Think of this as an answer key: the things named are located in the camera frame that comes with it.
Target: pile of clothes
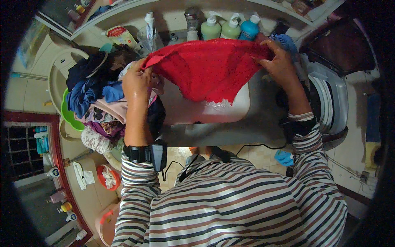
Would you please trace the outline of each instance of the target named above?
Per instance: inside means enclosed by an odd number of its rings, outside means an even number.
[[[105,153],[123,140],[128,105],[122,77],[136,63],[135,54],[121,47],[113,53],[97,52],[69,69],[66,101],[74,118],[85,125],[81,140],[86,147]],[[163,94],[163,78],[153,75],[152,80],[155,89],[150,96],[147,121],[156,139],[166,112],[158,96]]]

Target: red towel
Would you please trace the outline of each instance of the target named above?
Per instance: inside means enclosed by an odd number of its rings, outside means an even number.
[[[214,39],[169,45],[142,64],[177,85],[182,95],[199,102],[233,103],[241,87],[262,67],[250,56],[272,59],[267,46],[246,40]]]

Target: black watch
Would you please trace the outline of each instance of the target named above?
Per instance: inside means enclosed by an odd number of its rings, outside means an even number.
[[[163,171],[167,164],[167,143],[161,139],[150,146],[133,147],[124,144],[123,152],[134,163],[151,163],[156,172]]]
[[[129,161],[135,163],[152,163],[151,162],[151,148],[150,146],[145,147],[133,147],[126,146],[124,144],[123,148],[124,153],[129,158]]]

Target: plastic basin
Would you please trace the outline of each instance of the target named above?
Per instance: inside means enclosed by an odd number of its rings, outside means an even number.
[[[74,118],[73,111],[69,111],[67,109],[66,95],[68,93],[69,93],[68,89],[66,89],[63,93],[63,101],[62,101],[62,105],[60,107],[60,113],[62,114],[62,117],[64,118],[64,120],[66,122],[68,122],[73,129],[78,130],[78,131],[83,131],[84,127],[85,127],[84,124]]]

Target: pink bottle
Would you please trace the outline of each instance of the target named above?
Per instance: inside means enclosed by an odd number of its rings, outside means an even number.
[[[52,203],[57,203],[60,202],[61,200],[65,199],[66,197],[66,193],[64,190],[59,190],[57,191],[55,194],[53,194],[52,196],[50,196],[50,200],[47,200],[47,202],[52,202]]]

